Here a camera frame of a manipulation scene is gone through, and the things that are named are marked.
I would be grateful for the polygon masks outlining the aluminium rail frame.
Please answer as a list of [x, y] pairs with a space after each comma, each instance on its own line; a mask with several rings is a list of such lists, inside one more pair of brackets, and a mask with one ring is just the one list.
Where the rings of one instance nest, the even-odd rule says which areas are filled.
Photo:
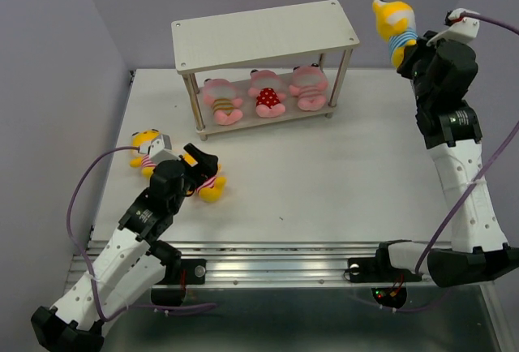
[[206, 259], [203, 285], [157, 285], [103, 328], [105, 351], [512, 351], [491, 281], [352, 283], [348, 259], [380, 243], [427, 244], [448, 214], [408, 80], [352, 70], [323, 115], [195, 132], [183, 78], [135, 73], [88, 252], [95, 260], [148, 185], [129, 167], [134, 131], [216, 155], [223, 197], [187, 198], [162, 241]]

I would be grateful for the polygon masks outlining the white two-tier shelf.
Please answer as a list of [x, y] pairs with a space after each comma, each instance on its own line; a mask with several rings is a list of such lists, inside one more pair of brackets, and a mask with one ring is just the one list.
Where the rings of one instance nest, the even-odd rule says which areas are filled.
[[[337, 0], [174, 21], [174, 61], [191, 101], [196, 129], [209, 135], [323, 115], [331, 118], [353, 49], [359, 39]], [[314, 112], [298, 108], [289, 85], [295, 67], [317, 63], [328, 79], [325, 105]], [[275, 72], [285, 84], [285, 112], [260, 118], [248, 96], [253, 69]], [[242, 119], [217, 125], [204, 104], [206, 79], [227, 79], [243, 103]]]

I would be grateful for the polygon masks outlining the yellow toy pink stripes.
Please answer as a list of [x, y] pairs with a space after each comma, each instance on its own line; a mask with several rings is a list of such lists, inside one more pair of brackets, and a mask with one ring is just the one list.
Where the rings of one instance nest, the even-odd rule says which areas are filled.
[[155, 164], [150, 160], [148, 155], [151, 142], [161, 133], [156, 129], [148, 129], [146, 131], [136, 132], [131, 136], [131, 146], [136, 150], [132, 151], [132, 158], [130, 160], [130, 167], [139, 169], [140, 173], [145, 178], [150, 178]]

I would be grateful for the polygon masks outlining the yellow toy blue striped shirt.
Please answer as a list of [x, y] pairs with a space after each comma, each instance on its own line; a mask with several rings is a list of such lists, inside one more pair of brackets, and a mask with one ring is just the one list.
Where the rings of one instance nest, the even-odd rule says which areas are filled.
[[376, 31], [388, 45], [392, 65], [398, 68], [404, 60], [405, 49], [417, 44], [414, 10], [405, 2], [384, 0], [374, 0], [372, 10]]

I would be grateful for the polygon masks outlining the pink frog toy orange stripes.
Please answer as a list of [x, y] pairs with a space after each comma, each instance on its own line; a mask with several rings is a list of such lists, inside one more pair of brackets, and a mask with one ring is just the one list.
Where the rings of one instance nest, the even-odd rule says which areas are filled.
[[238, 90], [227, 79], [206, 79], [202, 87], [203, 101], [212, 111], [214, 122], [229, 126], [242, 119], [243, 103]]

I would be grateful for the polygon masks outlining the pink frog toy polka-dot dress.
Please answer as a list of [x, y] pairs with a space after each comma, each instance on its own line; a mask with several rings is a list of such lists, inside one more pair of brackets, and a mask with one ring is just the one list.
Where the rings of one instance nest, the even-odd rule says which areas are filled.
[[255, 112], [260, 118], [276, 118], [285, 112], [285, 84], [273, 71], [253, 69], [248, 96], [255, 99]]

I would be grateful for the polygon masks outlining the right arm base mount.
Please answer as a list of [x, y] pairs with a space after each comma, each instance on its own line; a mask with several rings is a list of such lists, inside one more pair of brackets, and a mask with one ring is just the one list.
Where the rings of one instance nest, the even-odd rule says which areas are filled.
[[380, 243], [375, 254], [371, 257], [354, 257], [348, 259], [345, 275], [352, 283], [382, 283], [400, 281], [420, 282], [422, 277], [413, 274], [407, 268], [395, 268], [391, 265], [389, 247], [397, 243], [407, 243], [408, 240], [396, 240]]

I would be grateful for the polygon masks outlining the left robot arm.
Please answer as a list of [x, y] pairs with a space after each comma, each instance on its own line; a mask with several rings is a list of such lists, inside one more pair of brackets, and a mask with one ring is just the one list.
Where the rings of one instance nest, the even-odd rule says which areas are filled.
[[124, 212], [111, 238], [95, 260], [81, 255], [82, 277], [50, 307], [38, 307], [31, 324], [48, 351], [99, 351], [102, 327], [155, 284], [182, 275], [181, 252], [160, 236], [173, 224], [185, 198], [218, 172], [218, 158], [193, 144], [184, 151], [193, 162], [176, 156], [161, 141], [152, 142], [155, 168], [149, 184]]

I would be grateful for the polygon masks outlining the yellow toy red stripes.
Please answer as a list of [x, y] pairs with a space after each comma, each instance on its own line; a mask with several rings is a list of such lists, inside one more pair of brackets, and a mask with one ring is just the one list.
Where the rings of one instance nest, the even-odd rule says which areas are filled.
[[225, 176], [221, 176], [221, 164], [216, 157], [210, 157], [205, 163], [208, 163], [208, 167], [203, 168], [199, 178], [195, 180], [197, 188], [190, 189], [187, 196], [197, 194], [202, 201], [214, 203], [222, 197], [227, 179]]

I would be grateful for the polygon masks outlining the pink frog toy striped shirt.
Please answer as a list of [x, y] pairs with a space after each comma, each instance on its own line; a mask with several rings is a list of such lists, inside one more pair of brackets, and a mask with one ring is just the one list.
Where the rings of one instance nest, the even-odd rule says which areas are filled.
[[327, 101], [327, 88], [328, 79], [317, 63], [293, 69], [289, 91], [297, 98], [300, 110], [314, 112], [321, 109]]

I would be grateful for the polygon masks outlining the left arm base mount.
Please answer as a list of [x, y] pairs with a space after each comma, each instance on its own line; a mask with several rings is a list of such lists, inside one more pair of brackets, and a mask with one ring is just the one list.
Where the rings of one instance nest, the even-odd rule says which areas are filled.
[[148, 250], [149, 255], [159, 259], [164, 275], [157, 285], [203, 285], [207, 272], [206, 259], [183, 258], [182, 253], [170, 244], [156, 241]]

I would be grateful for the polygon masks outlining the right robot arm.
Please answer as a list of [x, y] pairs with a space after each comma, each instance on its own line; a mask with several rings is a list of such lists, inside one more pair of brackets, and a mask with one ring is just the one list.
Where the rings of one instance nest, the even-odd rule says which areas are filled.
[[427, 244], [381, 243], [373, 259], [378, 277], [401, 270], [428, 275], [439, 287], [494, 281], [518, 267], [518, 250], [500, 228], [487, 188], [478, 115], [465, 95], [478, 73], [466, 44], [423, 38], [404, 50], [398, 73], [409, 79], [416, 121], [449, 209]]

